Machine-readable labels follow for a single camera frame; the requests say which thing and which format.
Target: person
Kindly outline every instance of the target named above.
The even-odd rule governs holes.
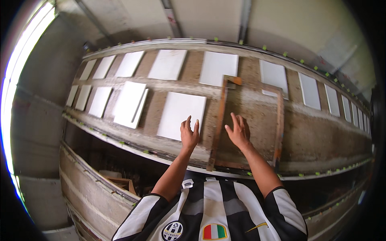
[[[184,180],[190,155],[199,141],[190,119],[181,123],[182,149],[117,229],[112,240],[307,240],[304,219],[271,166],[249,141],[246,120],[231,113],[231,141],[248,160],[264,201],[246,185],[222,178]]]

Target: white tile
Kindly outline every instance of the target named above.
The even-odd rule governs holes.
[[[75,109],[83,111],[86,107],[88,96],[90,95],[91,85],[84,84],[80,89],[78,101],[76,102]]]
[[[327,102],[328,102],[328,108],[330,109],[330,113],[334,116],[339,117],[340,112],[339,112],[337,92],[335,89],[329,87],[326,84],[324,84],[324,87],[326,88]]]
[[[117,72],[116,77],[131,77],[137,69],[139,62],[141,61],[145,51],[127,53],[123,57],[121,64]]]
[[[367,132],[367,116],[365,114],[363,114],[363,127],[364,131]]]
[[[358,127],[358,108],[357,106],[351,102],[351,108],[352,108],[352,117],[353,117],[353,120],[354,120],[354,125],[356,127]]]
[[[115,55],[104,57],[95,71],[93,79],[104,79],[114,59]]]
[[[87,80],[90,76],[91,70],[93,70],[94,65],[96,63],[97,59],[93,59],[87,62],[85,69],[83,70],[82,75],[80,76],[79,80]]]
[[[177,80],[186,53],[187,50],[161,49],[158,51],[156,60],[147,77],[151,79]]]
[[[136,129],[138,127],[139,119],[141,118],[142,110],[145,106],[145,101],[146,101],[148,92],[149,92],[149,89],[145,89],[133,121],[130,121],[130,119],[127,118],[125,113],[119,113],[115,116],[114,122],[129,128]]]
[[[316,80],[302,73],[299,73],[299,80],[304,105],[321,110]]]
[[[351,123],[349,99],[347,99],[342,95],[342,102],[343,102],[344,118],[346,118],[346,120]]]
[[[359,127],[363,131],[364,130],[364,127],[363,127],[363,114],[362,114],[362,111],[359,108],[358,108],[358,115],[359,115]]]
[[[89,114],[101,118],[105,111],[108,98],[110,97],[111,87],[98,87],[95,92]]]
[[[113,109],[113,115],[124,113],[127,121],[133,122],[145,89],[146,84],[126,81]]]
[[[260,60],[261,82],[283,89],[284,98],[288,99],[288,85],[284,66]],[[277,96],[275,93],[262,90],[263,94]]]
[[[200,121],[199,132],[207,98],[204,96],[169,92],[158,127],[158,136],[181,140],[181,122],[192,116],[190,127],[194,130],[196,120]]]
[[[79,85],[77,85],[77,84],[71,86],[71,90],[70,90],[70,94],[68,95],[68,98],[67,98],[66,106],[70,106],[70,107],[72,106],[76,92],[78,91],[78,87],[79,87]]]
[[[235,54],[204,53],[200,83],[222,87],[224,75],[237,76],[239,56]]]

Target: wall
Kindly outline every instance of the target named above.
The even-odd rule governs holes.
[[[59,141],[63,106],[85,40],[57,17],[31,52],[12,108],[11,149],[15,175],[33,221],[40,230],[68,227],[59,181]]]

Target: juventus jersey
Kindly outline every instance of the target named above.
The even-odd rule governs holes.
[[[158,194],[144,196],[112,240],[307,240],[304,219],[283,187],[262,202],[233,181],[188,179],[183,187],[170,203]]]

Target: wooden frame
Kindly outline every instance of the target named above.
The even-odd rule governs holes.
[[[210,158],[207,165],[207,171],[213,171],[213,168],[215,165],[222,166],[222,167],[230,167],[230,168],[237,168],[237,169],[245,169],[250,170],[249,165],[240,164],[240,163],[234,163],[234,162],[226,162],[226,161],[219,161],[216,160],[216,154],[217,154],[217,148],[218,148],[218,142],[220,139],[221,129],[222,129],[222,122],[224,119],[224,111],[225,111],[225,104],[227,100],[228,95],[228,84],[231,85],[241,85],[242,80],[240,77],[233,77],[224,75],[224,83],[222,87],[221,92],[221,101],[220,101],[220,107],[218,110],[218,117],[217,117],[217,126],[216,126],[216,132],[215,137],[213,139],[212,144],[212,150],[210,153]],[[257,87],[273,92],[278,97],[278,108],[277,108],[277,119],[276,119],[276,136],[275,136],[275,151],[272,161],[272,167],[275,168],[275,171],[278,172],[279,170],[279,162],[281,158],[281,149],[282,149],[282,142],[283,142],[283,135],[284,135],[284,101],[283,101],[283,90],[281,88],[264,84],[261,82],[257,83]]]

